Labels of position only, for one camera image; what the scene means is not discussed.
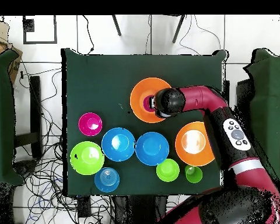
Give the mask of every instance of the magenta bowl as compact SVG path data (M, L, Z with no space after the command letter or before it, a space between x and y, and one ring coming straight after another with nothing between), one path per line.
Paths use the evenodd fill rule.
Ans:
M80 132L89 137L97 135L103 127L101 118L95 113L83 114L78 125Z

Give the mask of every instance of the white floor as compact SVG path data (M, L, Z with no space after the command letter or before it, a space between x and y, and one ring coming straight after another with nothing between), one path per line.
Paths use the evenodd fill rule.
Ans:
M86 16L89 19L89 33L94 43L92 54L144 54L150 27L148 25L148 15L117 15L118 24L122 36L117 35L117 31L111 16ZM0 16L0 19L10 25L9 42L23 51L23 62L20 65L20 71L30 74L57 69L39 74L41 80L41 97L45 99L54 94L55 89L52 84L52 76L60 71L61 67L61 48L71 48L79 53L87 54L92 45L89 40L86 20L83 16L57 16L57 44L23 44L23 26L22 16ZM27 41L50 41L54 39L53 17L52 16L26 16L26 19L34 19L34 33L27 33ZM236 102L235 90L236 83L249 78L243 70L251 60L251 55L256 48L268 48L274 54L280 54L280 15L188 15L184 20L175 44L172 43L174 32L179 22L179 17L153 15L152 18L152 54L196 54L194 51L182 47L179 42L188 32L190 23L191 29L182 41L182 45L191 47L202 55L210 55L215 50L225 49L229 52L229 58L226 65L226 79L230 80L230 106ZM211 33L202 31L197 27L207 29L215 33L218 39ZM147 43L147 53L150 53L150 37ZM15 104L16 104L16 134L22 134L30 131L29 111L30 98L29 90L25 89L19 83L18 74L15 82ZM61 73L54 76L54 83L57 87L57 95L52 99L44 101L43 106L51 113L54 122L62 127L61 120ZM28 86L27 76L21 79L22 84ZM46 133L46 125L43 121L43 133ZM61 131L53 127L54 135L60 135ZM49 144L58 142L58 138L50 137ZM45 158L54 158L54 152L51 149ZM18 160L30 159L23 148L17 148ZM62 166L57 169L62 175ZM40 187L40 192L49 189L49 183ZM29 207L33 206L34 197L30 199L32 193L27 189L32 189L31 182L27 186L18 187L14 198L14 213L17 223L26 224L48 224L55 208L50 207L44 213L43 217L35 222L29 217ZM180 203L187 196L170 196L169 201ZM94 204L93 210L97 210L99 205ZM40 212L40 206L36 204L33 208L34 213L30 216L37 216ZM110 217L106 214L102 223L109 222ZM50 224L74 224L67 211L61 211L55 216L55 223Z

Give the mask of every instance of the chair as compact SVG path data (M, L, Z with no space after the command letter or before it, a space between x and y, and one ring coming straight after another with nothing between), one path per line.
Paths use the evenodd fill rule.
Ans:
M179 32L180 32L180 27L183 24L183 21L184 21L184 18L185 18L186 15L167 15L167 16L175 16L175 17L180 16L180 21L179 21L179 24L177 25L177 28L176 28L176 31L175 31L175 34L174 34L174 37L173 37L173 40L172 40L172 43L175 43L176 38L177 38L177 36L179 35ZM119 28L116 16L112 15L112 18L113 18L117 33L118 33L119 36L121 36L121 32L120 32L120 28Z

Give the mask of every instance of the small green bowl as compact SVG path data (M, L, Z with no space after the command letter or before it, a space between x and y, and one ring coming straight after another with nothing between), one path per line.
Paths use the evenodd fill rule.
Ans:
M171 182L175 180L180 173L180 167L175 160L166 159L156 167L156 174L160 180Z

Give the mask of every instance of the light blue cup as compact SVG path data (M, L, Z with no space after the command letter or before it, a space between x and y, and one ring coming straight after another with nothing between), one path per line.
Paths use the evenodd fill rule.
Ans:
M110 193L114 191L119 185L119 174L115 169L104 167L99 170L94 178L94 183L100 191Z

